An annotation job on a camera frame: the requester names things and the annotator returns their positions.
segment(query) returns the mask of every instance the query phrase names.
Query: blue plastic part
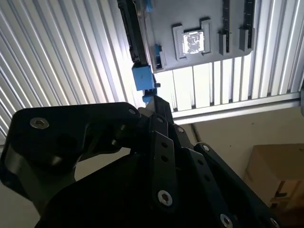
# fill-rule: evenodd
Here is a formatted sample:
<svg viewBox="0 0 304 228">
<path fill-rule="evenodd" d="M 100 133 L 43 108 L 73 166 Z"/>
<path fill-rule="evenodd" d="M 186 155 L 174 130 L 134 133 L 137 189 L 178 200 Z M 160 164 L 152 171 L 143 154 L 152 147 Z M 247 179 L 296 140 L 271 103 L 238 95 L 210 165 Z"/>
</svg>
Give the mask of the blue plastic part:
<svg viewBox="0 0 304 228">
<path fill-rule="evenodd" d="M 153 11 L 153 6 L 151 3 L 151 0 L 146 0 L 146 11 L 147 12 L 152 12 Z"/>
<path fill-rule="evenodd" d="M 151 67 L 147 66 L 133 66 L 133 77 L 137 91 L 154 89 L 154 80 Z"/>
<path fill-rule="evenodd" d="M 145 103 L 149 103 L 152 97 L 153 96 L 142 96 L 142 101 L 144 101 Z"/>
<path fill-rule="evenodd" d="M 142 101 L 149 103 L 153 96 L 157 95 L 157 88 L 151 90 L 145 90 L 144 96 L 142 96 Z"/>
</svg>

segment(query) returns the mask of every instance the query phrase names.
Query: bolt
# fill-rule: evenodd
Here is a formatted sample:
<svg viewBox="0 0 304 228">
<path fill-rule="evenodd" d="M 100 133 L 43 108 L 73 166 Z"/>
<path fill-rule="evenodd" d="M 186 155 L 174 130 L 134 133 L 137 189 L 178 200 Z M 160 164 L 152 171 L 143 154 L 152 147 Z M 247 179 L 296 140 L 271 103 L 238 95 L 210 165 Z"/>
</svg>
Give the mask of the bolt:
<svg viewBox="0 0 304 228">
<path fill-rule="evenodd" d="M 163 120 L 162 120 L 161 118 L 157 117 L 157 120 L 158 120 L 159 122 L 163 123 Z"/>
<path fill-rule="evenodd" d="M 181 127 L 177 127 L 177 130 L 179 130 L 179 132 L 184 132 L 184 129 L 182 129 Z"/>
<path fill-rule="evenodd" d="M 223 223 L 226 228 L 233 228 L 232 222 L 227 215 L 221 214 L 220 221 Z"/>
<path fill-rule="evenodd" d="M 280 228 L 279 224 L 273 218 L 270 218 L 270 221 L 276 228 Z"/>
<path fill-rule="evenodd" d="M 167 207 L 171 206 L 173 203 L 171 195 L 165 190 L 160 190 L 157 194 L 157 197 L 160 203 Z"/>
<path fill-rule="evenodd" d="M 135 112 L 133 109 L 131 109 L 131 108 L 130 108 L 128 111 L 129 111 L 129 113 L 132 113 L 132 114 L 135 114 L 135 113 L 136 113 L 136 112 Z"/>
<path fill-rule="evenodd" d="M 49 123 L 46 119 L 40 118 L 40 117 L 35 117 L 30 120 L 29 124 L 37 129 L 46 129 L 49 127 Z"/>
<path fill-rule="evenodd" d="M 204 151 L 209 151 L 208 146 L 203 145 L 203 149 L 204 149 Z"/>
</svg>

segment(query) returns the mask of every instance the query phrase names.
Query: square component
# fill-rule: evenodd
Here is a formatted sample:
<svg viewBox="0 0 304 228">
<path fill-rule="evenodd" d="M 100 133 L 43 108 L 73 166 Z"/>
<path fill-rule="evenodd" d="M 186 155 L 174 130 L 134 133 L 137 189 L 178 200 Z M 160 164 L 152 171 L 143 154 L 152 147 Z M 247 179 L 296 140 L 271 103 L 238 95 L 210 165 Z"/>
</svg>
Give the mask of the square component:
<svg viewBox="0 0 304 228">
<path fill-rule="evenodd" d="M 204 51 L 204 32 L 203 30 L 185 32 L 183 36 L 183 53 L 197 54 Z"/>
</svg>

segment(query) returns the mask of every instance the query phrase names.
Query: ribbed ceiling panel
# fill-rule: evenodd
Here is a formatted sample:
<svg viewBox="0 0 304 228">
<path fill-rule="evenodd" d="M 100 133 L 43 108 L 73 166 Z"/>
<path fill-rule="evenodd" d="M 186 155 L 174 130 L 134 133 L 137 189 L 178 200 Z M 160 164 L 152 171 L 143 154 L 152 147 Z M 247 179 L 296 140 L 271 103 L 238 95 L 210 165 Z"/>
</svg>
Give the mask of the ribbed ceiling panel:
<svg viewBox="0 0 304 228">
<path fill-rule="evenodd" d="M 143 106 L 120 11 L 101 0 L 0 1 L 0 133 L 21 108 Z"/>
<path fill-rule="evenodd" d="M 170 88 L 162 89 L 160 95 L 177 111 L 173 116 L 183 116 L 182 123 L 190 123 L 187 118 L 209 112 L 211 106 L 222 110 L 221 105 L 232 107 L 235 102 L 300 91 L 304 77 L 304 1 L 257 0 L 254 28 L 255 47 L 247 56 L 156 75 L 164 88 Z"/>
<path fill-rule="evenodd" d="M 177 124 L 299 104 L 304 1 L 255 2 L 249 55 L 155 75 Z M 144 106 L 116 0 L 2 0 L 0 28 L 0 141 L 21 108 Z"/>
</svg>

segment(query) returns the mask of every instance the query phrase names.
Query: cardboard box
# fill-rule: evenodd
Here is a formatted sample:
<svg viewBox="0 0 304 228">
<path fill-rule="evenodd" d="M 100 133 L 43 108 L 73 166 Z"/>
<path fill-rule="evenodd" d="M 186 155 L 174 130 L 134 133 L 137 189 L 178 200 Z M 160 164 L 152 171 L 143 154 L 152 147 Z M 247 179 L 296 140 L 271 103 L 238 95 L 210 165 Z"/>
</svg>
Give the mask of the cardboard box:
<svg viewBox="0 0 304 228">
<path fill-rule="evenodd" d="M 304 206 L 304 144 L 254 146 L 244 182 L 271 208 Z"/>
</svg>

